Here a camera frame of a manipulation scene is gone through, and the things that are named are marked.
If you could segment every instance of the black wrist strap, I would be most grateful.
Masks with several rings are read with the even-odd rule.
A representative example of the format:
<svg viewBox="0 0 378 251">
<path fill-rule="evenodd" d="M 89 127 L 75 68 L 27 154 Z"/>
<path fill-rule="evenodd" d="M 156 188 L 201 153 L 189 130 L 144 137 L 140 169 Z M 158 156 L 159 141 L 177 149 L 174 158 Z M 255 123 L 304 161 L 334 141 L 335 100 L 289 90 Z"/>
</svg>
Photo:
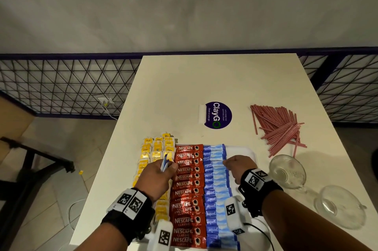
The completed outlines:
<svg viewBox="0 0 378 251">
<path fill-rule="evenodd" d="M 262 202 L 273 190 L 282 188 L 261 169 L 249 169 L 240 179 L 239 191 L 245 197 L 244 205 L 252 217 L 262 216 Z"/>
<path fill-rule="evenodd" d="M 107 211 L 101 223 L 116 227 L 129 245 L 144 237 L 155 214 L 149 197 L 135 188 L 121 193 Z"/>
</svg>

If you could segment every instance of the table top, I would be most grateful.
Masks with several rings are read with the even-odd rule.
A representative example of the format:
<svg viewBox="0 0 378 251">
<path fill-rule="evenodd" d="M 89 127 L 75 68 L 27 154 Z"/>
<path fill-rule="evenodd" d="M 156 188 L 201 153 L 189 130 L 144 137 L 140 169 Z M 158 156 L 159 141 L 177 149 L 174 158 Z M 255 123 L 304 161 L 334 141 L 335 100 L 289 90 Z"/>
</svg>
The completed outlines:
<svg viewBox="0 0 378 251">
<path fill-rule="evenodd" d="M 232 112 L 223 129 L 198 123 L 199 105 L 212 101 Z M 296 54 L 144 56 L 70 244 L 81 244 L 131 187 L 145 137 L 169 132 L 179 143 L 245 146 L 268 171 L 269 146 L 260 139 L 262 132 L 255 134 L 252 104 L 284 106 L 305 123 L 300 139 L 308 148 L 298 147 L 296 158 L 306 170 L 306 185 L 315 191 L 340 185 L 357 196 L 367 206 L 366 225 L 347 232 L 378 250 L 377 212 Z M 293 148 L 286 145 L 280 153 L 290 155 Z M 275 238 L 273 244 L 280 249 Z M 131 244 L 128 250 L 137 248 Z"/>
</svg>

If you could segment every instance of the purple sign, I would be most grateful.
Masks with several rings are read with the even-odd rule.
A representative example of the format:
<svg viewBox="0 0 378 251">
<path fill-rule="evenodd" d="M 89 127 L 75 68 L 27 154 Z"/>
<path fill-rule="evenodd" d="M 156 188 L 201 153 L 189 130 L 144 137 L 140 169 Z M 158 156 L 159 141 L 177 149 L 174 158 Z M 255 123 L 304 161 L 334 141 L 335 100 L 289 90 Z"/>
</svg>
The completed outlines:
<svg viewBox="0 0 378 251">
<path fill-rule="evenodd" d="M 206 104 L 205 126 L 210 129 L 223 129 L 231 122 L 233 115 L 229 107 L 221 102 Z"/>
</svg>

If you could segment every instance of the black wire grid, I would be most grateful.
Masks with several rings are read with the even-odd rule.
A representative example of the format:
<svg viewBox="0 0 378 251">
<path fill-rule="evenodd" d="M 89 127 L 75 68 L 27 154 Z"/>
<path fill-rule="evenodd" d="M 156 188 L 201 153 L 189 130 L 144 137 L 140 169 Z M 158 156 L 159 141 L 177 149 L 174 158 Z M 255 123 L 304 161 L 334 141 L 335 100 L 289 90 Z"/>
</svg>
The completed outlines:
<svg viewBox="0 0 378 251">
<path fill-rule="evenodd" d="M 319 68 L 325 56 L 300 59 L 309 74 Z M 317 93 L 333 122 L 378 123 L 377 55 L 345 57 Z"/>
<path fill-rule="evenodd" d="M 1 60 L 0 90 L 42 114 L 119 116 L 140 59 Z"/>
</svg>

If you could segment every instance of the pile of straws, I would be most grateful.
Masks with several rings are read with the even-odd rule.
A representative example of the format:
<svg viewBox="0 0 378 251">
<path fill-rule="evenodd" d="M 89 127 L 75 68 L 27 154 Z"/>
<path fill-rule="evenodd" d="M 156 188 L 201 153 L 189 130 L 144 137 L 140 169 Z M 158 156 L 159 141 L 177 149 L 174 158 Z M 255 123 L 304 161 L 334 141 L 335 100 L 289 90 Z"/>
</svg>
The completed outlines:
<svg viewBox="0 0 378 251">
<path fill-rule="evenodd" d="M 262 139 L 266 139 L 267 144 L 272 145 L 269 149 L 269 157 L 276 155 L 286 144 L 293 144 L 293 157 L 297 151 L 297 147 L 306 148 L 305 144 L 300 142 L 299 129 L 304 123 L 297 122 L 297 114 L 287 110 L 285 107 L 269 107 L 251 105 L 253 124 L 255 125 L 256 134 L 258 129 L 256 126 L 255 115 L 261 125 L 260 129 L 265 132 Z"/>
</svg>

